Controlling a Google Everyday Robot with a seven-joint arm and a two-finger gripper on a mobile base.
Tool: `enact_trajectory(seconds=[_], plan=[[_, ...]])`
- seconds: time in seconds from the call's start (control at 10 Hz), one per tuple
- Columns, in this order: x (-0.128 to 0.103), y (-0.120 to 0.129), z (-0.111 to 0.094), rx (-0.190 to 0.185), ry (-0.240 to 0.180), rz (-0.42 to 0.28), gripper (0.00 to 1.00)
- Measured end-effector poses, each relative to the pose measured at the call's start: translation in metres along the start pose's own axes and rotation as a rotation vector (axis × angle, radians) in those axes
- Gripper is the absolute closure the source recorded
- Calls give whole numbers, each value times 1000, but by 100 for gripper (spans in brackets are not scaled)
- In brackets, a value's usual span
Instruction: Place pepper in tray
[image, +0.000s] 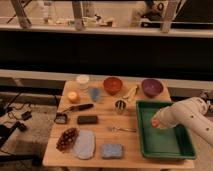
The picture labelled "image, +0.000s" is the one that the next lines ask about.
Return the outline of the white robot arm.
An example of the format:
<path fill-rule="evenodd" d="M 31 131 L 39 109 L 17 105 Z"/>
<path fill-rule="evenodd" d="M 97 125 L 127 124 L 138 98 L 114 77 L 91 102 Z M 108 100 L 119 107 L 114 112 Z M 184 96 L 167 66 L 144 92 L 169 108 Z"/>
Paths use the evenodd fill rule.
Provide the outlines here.
<path fill-rule="evenodd" d="M 154 128 L 168 129 L 182 124 L 213 147 L 213 122 L 205 117 L 212 108 L 209 101 L 192 97 L 160 108 L 152 117 Z"/>

